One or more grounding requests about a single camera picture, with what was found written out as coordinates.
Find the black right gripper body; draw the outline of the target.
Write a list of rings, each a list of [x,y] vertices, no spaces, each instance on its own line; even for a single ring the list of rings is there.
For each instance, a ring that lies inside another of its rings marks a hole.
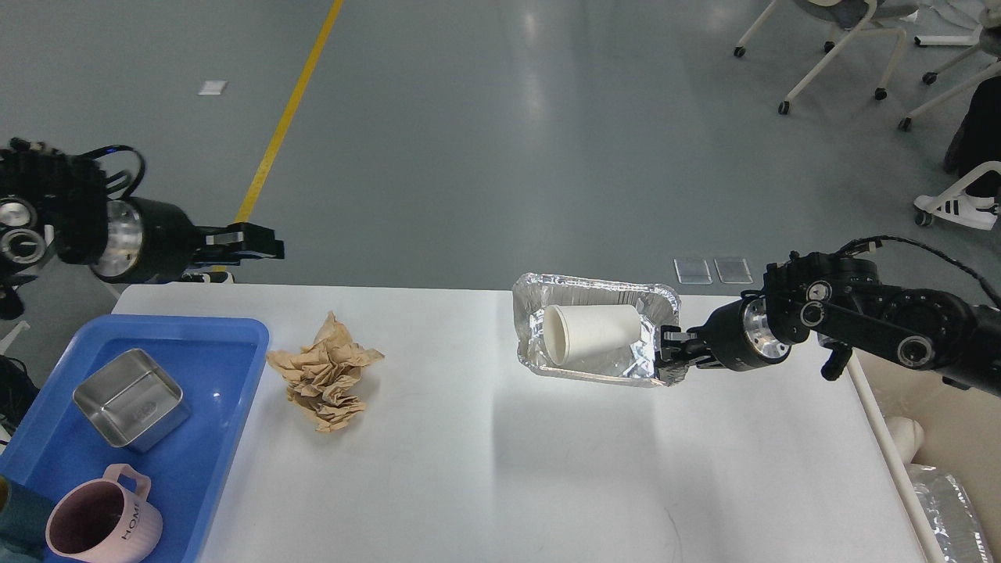
[[[750,371],[776,366],[790,356],[791,346],[773,334],[764,298],[741,299],[716,309],[700,327],[709,355],[700,368]]]

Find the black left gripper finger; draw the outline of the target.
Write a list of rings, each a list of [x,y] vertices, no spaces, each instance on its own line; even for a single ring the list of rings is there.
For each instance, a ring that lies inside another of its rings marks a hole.
[[[194,253],[194,267],[240,266],[244,260],[284,260],[285,243],[271,228],[251,222],[227,227],[197,227],[203,242]]]

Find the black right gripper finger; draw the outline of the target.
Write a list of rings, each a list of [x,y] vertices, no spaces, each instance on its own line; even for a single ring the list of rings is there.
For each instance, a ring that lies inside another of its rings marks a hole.
[[[660,368],[719,368],[712,347],[701,334],[701,325],[683,331],[679,325],[660,328]]]

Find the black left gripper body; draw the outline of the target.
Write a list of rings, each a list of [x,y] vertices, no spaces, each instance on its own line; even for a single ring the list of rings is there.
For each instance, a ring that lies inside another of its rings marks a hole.
[[[90,271],[108,284],[168,284],[179,279],[205,236],[178,206],[143,197],[106,204],[105,249]]]

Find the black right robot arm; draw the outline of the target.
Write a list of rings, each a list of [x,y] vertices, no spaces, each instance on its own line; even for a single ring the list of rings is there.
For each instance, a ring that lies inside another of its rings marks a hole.
[[[836,381],[854,350],[912,371],[935,371],[946,385],[1000,393],[999,293],[983,275],[955,259],[950,266],[978,282],[987,304],[966,303],[954,293],[906,289],[880,282],[862,253],[886,235],[851,240],[832,253],[791,252],[772,263],[762,288],[714,310],[703,325],[662,325],[655,332],[658,373],[728,368],[741,373],[776,366],[791,347],[818,336],[830,350],[821,375]]]

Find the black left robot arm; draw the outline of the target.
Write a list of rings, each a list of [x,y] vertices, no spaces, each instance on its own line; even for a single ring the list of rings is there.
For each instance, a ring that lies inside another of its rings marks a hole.
[[[198,227],[171,203],[136,196],[147,164],[107,174],[111,144],[72,156],[45,142],[11,139],[1,163],[1,303],[4,320],[25,307],[16,292],[57,257],[107,284],[168,284],[186,271],[285,259],[285,243],[251,222]]]

